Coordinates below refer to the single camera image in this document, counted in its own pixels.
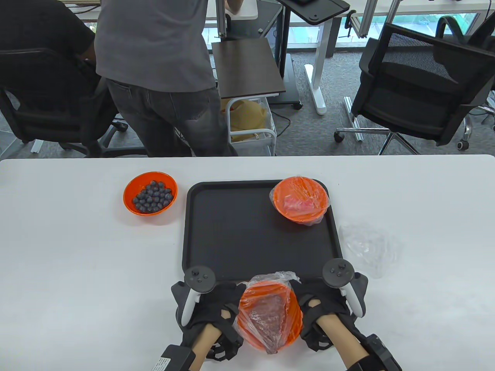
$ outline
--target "black shirt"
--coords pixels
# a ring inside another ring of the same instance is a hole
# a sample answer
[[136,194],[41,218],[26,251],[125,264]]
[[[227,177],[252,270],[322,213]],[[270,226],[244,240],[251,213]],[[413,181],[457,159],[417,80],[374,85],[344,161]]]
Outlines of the black shirt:
[[58,0],[0,0],[0,50],[48,48],[83,54],[95,34]]

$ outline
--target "bowl of blueberries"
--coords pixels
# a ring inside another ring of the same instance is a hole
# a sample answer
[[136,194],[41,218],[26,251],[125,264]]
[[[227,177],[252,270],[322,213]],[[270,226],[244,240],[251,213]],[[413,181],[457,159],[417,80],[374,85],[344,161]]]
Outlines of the bowl of blueberries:
[[168,174],[153,171],[135,177],[124,191],[124,204],[136,215],[157,215],[175,202],[177,183]]

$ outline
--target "yellow bag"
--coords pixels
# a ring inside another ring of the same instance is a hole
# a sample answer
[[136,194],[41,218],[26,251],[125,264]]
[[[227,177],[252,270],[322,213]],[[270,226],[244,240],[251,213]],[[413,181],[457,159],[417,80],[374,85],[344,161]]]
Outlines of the yellow bag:
[[[222,99],[222,113],[230,99]],[[230,107],[230,129],[233,132],[240,130],[253,130],[266,128],[267,110],[252,100],[238,100]],[[255,135],[232,136],[232,141],[240,141],[253,138]]]

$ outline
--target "person's back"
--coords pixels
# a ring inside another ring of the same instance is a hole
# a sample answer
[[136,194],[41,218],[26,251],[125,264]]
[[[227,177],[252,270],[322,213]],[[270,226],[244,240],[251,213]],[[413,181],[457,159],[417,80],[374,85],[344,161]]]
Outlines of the person's back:
[[58,0],[0,0],[0,50],[56,51],[97,84],[94,67],[82,61],[96,61],[94,39],[94,32]]
[[97,72],[158,92],[215,86],[201,35],[207,0],[102,0]]

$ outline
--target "brown tabletop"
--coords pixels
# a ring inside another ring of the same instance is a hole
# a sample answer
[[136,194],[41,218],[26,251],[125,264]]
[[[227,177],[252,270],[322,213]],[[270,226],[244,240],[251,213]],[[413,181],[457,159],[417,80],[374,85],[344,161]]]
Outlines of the brown tabletop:
[[222,98],[282,93],[284,81],[265,38],[211,44]]

